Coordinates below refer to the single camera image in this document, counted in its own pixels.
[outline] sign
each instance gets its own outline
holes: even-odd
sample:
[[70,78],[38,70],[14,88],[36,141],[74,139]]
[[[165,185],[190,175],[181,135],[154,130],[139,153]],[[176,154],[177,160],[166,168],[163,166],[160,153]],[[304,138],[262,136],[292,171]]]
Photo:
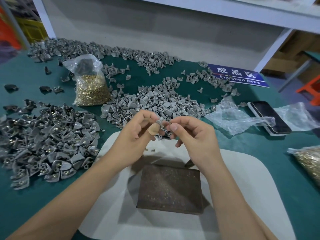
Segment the sign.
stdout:
[[213,64],[208,64],[208,67],[210,67],[212,74],[220,79],[230,78],[231,82],[269,88],[259,72]]

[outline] clear plastic bag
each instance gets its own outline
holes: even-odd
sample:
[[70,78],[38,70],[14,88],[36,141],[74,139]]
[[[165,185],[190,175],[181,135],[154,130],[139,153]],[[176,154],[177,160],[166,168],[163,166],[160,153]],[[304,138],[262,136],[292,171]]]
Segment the clear plastic bag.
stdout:
[[216,111],[207,114],[205,118],[233,136],[246,131],[250,126],[276,125],[274,117],[252,118],[239,110],[231,96],[223,98],[216,106]]
[[311,131],[320,127],[320,123],[313,119],[302,102],[274,110],[292,131]]
[[102,105],[111,100],[111,94],[101,70],[103,64],[94,55],[81,55],[65,61],[63,65],[74,73],[76,80],[74,105]]
[[288,153],[294,155],[297,161],[314,179],[320,187],[320,145],[304,147],[302,149],[288,149]]

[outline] forearm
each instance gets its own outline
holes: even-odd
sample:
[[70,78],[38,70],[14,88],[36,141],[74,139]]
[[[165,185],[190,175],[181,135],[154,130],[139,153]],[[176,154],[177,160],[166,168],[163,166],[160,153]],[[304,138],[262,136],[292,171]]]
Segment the forearm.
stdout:
[[8,240],[71,239],[108,182],[118,173],[106,154]]
[[234,178],[220,159],[206,169],[205,175],[222,239],[267,239]]

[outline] yellow plastic basket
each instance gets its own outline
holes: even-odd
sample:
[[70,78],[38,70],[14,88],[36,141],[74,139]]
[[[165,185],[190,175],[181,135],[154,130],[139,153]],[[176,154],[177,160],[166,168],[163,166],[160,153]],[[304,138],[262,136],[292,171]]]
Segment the yellow plastic basket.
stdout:
[[48,37],[42,22],[16,17],[16,20],[30,44]]

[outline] white board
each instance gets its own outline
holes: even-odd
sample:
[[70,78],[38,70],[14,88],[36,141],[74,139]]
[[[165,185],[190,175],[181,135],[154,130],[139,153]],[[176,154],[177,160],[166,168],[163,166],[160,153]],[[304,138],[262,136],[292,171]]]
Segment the white board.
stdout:
[[[110,149],[118,135],[119,132],[108,138],[97,159]],[[185,164],[190,157],[184,145],[175,147],[176,142],[166,139],[150,141],[143,160],[148,163],[164,162],[166,165],[169,162],[173,166]],[[276,185],[262,162],[244,153],[220,151],[251,208],[279,240],[296,239]],[[143,164],[139,161],[112,179],[79,227],[82,234],[101,240],[221,239],[209,186],[203,175],[202,193],[210,206],[202,215],[137,209]]]

